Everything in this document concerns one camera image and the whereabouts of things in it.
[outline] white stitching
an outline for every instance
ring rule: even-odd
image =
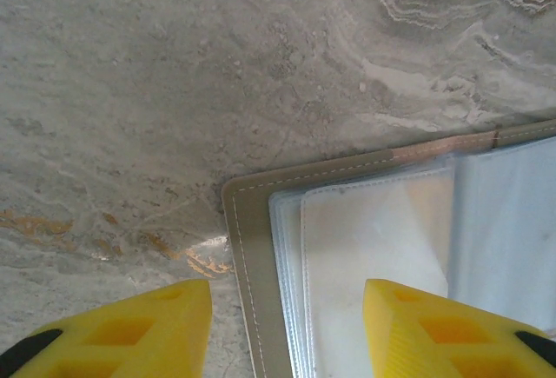
[[[544,129],[529,130],[527,132],[518,132],[514,135],[494,136],[494,137],[492,137],[492,139],[494,141],[499,141],[499,140],[502,140],[502,139],[511,139],[511,138],[514,138],[514,137],[532,135],[534,133],[546,132],[546,131],[555,130],[555,129],[556,129],[556,126],[551,126],[551,127],[544,128]],[[467,135],[467,136],[477,137],[477,139],[451,143],[451,144],[449,144],[449,146],[453,147],[453,146],[464,145],[464,144],[470,144],[471,145],[471,144],[474,144],[474,143],[479,143],[481,141],[487,141],[487,140],[491,139],[489,134],[484,134],[484,133]],[[392,158],[381,159],[381,160],[372,161],[372,162],[366,162],[366,163],[362,163],[362,164],[359,164],[359,165],[354,165],[354,166],[351,166],[351,167],[331,169],[329,171],[323,171],[323,172],[320,172],[320,173],[306,174],[304,176],[296,176],[296,177],[287,178],[287,179],[284,179],[284,180],[272,181],[272,182],[267,182],[267,183],[263,183],[263,184],[256,184],[256,185],[252,185],[252,186],[249,186],[249,187],[246,187],[246,188],[238,189],[234,192],[234,194],[232,195],[232,203],[234,205],[235,228],[237,229],[237,236],[238,236],[239,243],[240,243],[240,249],[242,251],[243,270],[245,271],[245,278],[246,278],[246,283],[247,283],[247,288],[248,288],[248,293],[249,293],[249,299],[250,299],[250,302],[251,302],[251,309],[253,310],[253,321],[255,323],[255,334],[257,336],[257,346],[259,347],[259,354],[261,356],[262,374],[263,374],[264,378],[267,378],[267,370],[266,370],[265,365],[264,365],[264,357],[262,356],[261,336],[259,334],[259,325],[258,325],[257,320],[256,320],[255,303],[254,303],[254,300],[253,300],[253,294],[251,292],[251,282],[249,280],[249,275],[248,275],[248,271],[247,271],[247,263],[245,261],[245,253],[244,253],[244,250],[243,250],[243,241],[242,241],[242,231],[240,229],[240,223],[239,223],[239,219],[237,217],[237,207],[235,205],[235,196],[242,191],[247,191],[247,190],[251,190],[251,189],[259,189],[259,188],[262,188],[262,187],[269,187],[269,186],[275,185],[275,184],[281,184],[281,183],[284,183],[284,182],[298,181],[298,180],[301,180],[301,179],[313,178],[313,177],[316,177],[316,176],[325,176],[327,174],[333,174],[334,172],[341,172],[341,171],[348,171],[348,170],[351,170],[351,169],[364,168],[364,167],[367,167],[369,165],[375,165],[376,163],[392,162],[395,159],[404,158],[404,157],[408,157],[408,156],[420,156],[420,155],[424,155],[425,153],[430,152],[432,150],[444,149],[445,147],[446,147],[446,145],[442,145],[442,146],[435,147],[435,148],[417,150],[415,152],[408,153],[408,154],[405,154],[405,155],[394,155]]]
[[[391,182],[398,182],[398,181],[404,181],[404,180],[408,180],[408,179],[413,179],[413,178],[423,178],[426,176],[435,176],[438,173],[442,173],[442,172],[446,172],[447,168],[450,168],[449,166],[446,166],[445,168],[438,168],[438,169],[422,169],[423,172],[419,172],[416,174],[405,174],[405,175],[399,175],[399,176],[390,176],[387,180],[382,180],[382,179],[373,179],[373,180],[367,180],[367,181],[362,181],[362,182],[354,182],[354,183],[350,183],[350,184],[340,184],[340,185],[327,185],[324,187],[320,187],[318,189],[311,189],[309,190],[307,193],[305,193],[303,195],[303,199],[306,200],[311,196],[314,196],[316,194],[320,194],[322,191],[336,191],[336,190],[349,190],[349,189],[358,189],[361,187],[371,187],[374,185],[381,185],[381,184],[388,184]]]
[[[242,231],[240,230],[239,218],[237,217],[237,207],[235,206],[235,193],[232,195],[232,203],[234,204],[234,217],[235,227],[237,228],[237,237],[240,240],[240,248],[242,250],[243,270],[245,271],[245,279],[247,283],[247,290],[249,292],[249,299],[251,300],[251,309],[253,310],[253,322],[255,324],[255,333],[257,335],[257,344],[259,346],[259,354],[261,355],[262,374],[266,378],[267,370],[264,366],[264,357],[262,356],[261,335],[259,334],[259,323],[257,323],[257,316],[255,312],[255,303],[253,301],[253,293],[251,292],[251,281],[247,272],[247,263],[245,262],[245,253],[243,252]]]

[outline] marble veining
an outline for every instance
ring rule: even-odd
[[[556,117],[554,0],[0,0],[0,346],[207,277],[233,176]]]

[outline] black rubber tip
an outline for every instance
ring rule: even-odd
[[[556,368],[556,342],[525,331],[515,332],[515,335],[533,352]]]
[[[59,328],[26,337],[0,355],[0,378],[8,378],[62,334]]]

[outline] marble floor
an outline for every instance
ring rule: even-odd
[[[556,117],[555,0],[0,0],[0,350],[211,279],[249,377],[233,176]]]

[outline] yellow plastic part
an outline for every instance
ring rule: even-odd
[[[540,330],[437,295],[368,280],[363,316],[374,378],[555,376],[514,335]]]
[[[13,378],[199,378],[209,338],[209,283],[178,282],[62,319],[63,333]]]

